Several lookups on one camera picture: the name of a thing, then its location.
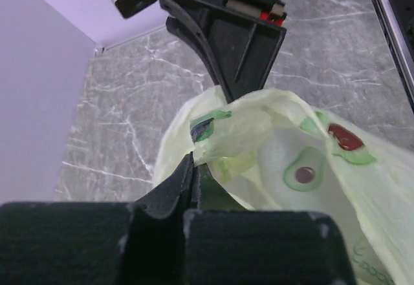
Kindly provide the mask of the pale green avocado plastic bag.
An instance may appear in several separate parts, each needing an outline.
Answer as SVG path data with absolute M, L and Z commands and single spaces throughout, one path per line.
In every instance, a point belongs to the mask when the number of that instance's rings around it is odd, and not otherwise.
M 317 211 L 338 224 L 359 284 L 413 283 L 413 153 L 274 88 L 187 101 L 153 185 L 192 153 L 243 207 Z

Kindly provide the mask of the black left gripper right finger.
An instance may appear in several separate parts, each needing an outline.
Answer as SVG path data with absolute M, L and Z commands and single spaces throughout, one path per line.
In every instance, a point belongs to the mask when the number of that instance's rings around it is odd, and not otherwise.
M 249 211 L 195 169 L 184 213 L 187 284 L 355 284 L 336 222 L 314 211 Z

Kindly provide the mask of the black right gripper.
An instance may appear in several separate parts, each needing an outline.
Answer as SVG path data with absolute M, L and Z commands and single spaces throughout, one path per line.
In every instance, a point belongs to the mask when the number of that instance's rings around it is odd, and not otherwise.
M 166 27 L 200 57 L 228 103 L 261 90 L 280 50 L 281 0 L 160 0 Z

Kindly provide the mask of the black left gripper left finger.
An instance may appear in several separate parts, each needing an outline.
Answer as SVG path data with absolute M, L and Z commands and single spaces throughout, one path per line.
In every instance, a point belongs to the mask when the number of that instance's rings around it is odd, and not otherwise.
M 1 206 L 2 284 L 182 284 L 193 156 L 135 202 Z

